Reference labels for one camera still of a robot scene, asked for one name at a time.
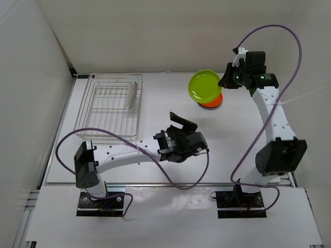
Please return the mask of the orange plate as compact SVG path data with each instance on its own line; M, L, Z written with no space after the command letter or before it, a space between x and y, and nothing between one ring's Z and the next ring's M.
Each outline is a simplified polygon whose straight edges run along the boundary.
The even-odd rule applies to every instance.
M200 106L206 107L206 108L215 108L221 105L223 102L223 94L220 93L219 96L209 103L200 103Z

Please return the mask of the green plate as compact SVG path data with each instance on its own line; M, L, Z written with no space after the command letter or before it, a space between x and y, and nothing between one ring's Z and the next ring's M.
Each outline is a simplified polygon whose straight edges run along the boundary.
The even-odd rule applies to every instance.
M211 70L201 70L188 83L188 93L197 103L210 103L221 93L220 76Z

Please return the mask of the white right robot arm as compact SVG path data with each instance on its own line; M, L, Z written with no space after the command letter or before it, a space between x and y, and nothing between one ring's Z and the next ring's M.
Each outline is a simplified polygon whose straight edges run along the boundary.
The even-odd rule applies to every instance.
M236 58L227 64L219 86L227 89L245 87L249 90L261 115L266 145L256 154L254 168L239 179L240 189L232 194L237 206L243 207L275 178L294 172L307 150L307 142L299 139L286 118L281 105L276 104L279 84L272 73L266 73L265 52L234 50Z

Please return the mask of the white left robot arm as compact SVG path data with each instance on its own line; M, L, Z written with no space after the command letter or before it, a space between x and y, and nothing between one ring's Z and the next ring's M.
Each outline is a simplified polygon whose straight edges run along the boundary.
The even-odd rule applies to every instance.
M136 144L125 139L121 145L113 146L84 141L73 157L76 187L87 190L92 203L102 207L109 199L106 185L101 179L102 173L116 167L149 161L182 163L208 148L203 134L197 131L196 123L173 112L170 113L170 120L181 124L182 128L169 126L152 138Z

